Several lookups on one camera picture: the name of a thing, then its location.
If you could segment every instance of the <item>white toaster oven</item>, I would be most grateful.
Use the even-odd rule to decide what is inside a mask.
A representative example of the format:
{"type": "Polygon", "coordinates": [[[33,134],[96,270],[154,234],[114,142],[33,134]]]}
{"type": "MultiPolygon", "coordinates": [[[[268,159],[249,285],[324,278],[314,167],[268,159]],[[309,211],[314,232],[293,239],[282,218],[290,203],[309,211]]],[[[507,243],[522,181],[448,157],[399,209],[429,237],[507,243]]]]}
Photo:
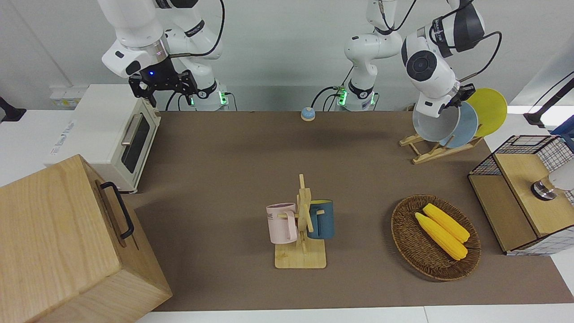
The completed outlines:
{"type": "Polygon", "coordinates": [[[92,84],[44,165],[79,153],[104,180],[121,191],[136,191],[160,119],[128,84],[92,84]]]}

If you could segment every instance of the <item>light blue plate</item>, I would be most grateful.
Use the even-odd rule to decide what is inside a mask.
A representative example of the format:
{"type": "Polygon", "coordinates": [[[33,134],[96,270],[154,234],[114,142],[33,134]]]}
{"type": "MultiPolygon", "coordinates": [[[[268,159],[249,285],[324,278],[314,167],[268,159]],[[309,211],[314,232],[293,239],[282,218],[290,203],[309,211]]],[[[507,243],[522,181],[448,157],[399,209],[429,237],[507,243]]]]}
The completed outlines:
{"type": "Polygon", "coordinates": [[[447,148],[457,148],[468,144],[478,129],[478,116],[474,108],[467,102],[463,102],[459,110],[460,118],[455,130],[439,141],[441,145],[446,145],[447,148]],[[455,138],[447,145],[448,139],[450,139],[452,135],[454,135],[455,138]]]}

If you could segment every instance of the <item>yellow corn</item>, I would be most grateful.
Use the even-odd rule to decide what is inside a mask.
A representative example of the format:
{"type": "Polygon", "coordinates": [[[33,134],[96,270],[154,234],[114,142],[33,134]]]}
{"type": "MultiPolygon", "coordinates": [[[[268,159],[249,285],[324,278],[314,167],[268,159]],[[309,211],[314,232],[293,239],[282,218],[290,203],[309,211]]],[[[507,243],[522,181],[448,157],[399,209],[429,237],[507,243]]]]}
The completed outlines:
{"type": "Polygon", "coordinates": [[[444,213],[441,209],[436,207],[434,204],[428,203],[422,209],[425,214],[433,219],[436,223],[442,226],[448,233],[452,234],[461,243],[465,243],[470,238],[470,233],[463,228],[458,222],[455,221],[447,213],[444,213]]]}
{"type": "Polygon", "coordinates": [[[414,216],[418,220],[424,231],[434,240],[443,250],[445,250],[454,260],[460,260],[466,257],[468,250],[462,243],[456,240],[442,226],[434,222],[431,218],[416,212],[414,216]]]}

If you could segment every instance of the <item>pink mug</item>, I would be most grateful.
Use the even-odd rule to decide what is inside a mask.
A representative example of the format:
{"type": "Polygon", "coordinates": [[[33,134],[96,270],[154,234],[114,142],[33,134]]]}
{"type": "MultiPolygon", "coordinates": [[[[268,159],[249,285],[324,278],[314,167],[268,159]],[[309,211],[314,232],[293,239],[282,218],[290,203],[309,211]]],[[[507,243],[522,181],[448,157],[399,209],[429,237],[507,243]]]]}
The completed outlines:
{"type": "Polygon", "coordinates": [[[297,241],[296,210],[295,203],[279,203],[267,207],[267,224],[271,243],[285,244],[297,241]]]}

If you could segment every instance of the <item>brown table mat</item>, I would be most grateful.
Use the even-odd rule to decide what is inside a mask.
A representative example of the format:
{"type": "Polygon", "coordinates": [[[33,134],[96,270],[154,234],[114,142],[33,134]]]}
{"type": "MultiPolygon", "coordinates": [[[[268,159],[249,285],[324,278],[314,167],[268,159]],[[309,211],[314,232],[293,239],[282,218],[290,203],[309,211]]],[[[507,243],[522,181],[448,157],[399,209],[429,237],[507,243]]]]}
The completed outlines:
{"type": "Polygon", "coordinates": [[[406,112],[164,113],[135,208],[173,290],[160,311],[573,302],[549,257],[502,251],[466,177],[486,144],[414,166],[398,141],[406,112]],[[295,202],[298,174],[334,201],[327,268],[278,270],[265,206],[295,202]],[[395,205],[433,194],[458,207],[482,242],[467,278],[429,282],[400,258],[395,205]]]}

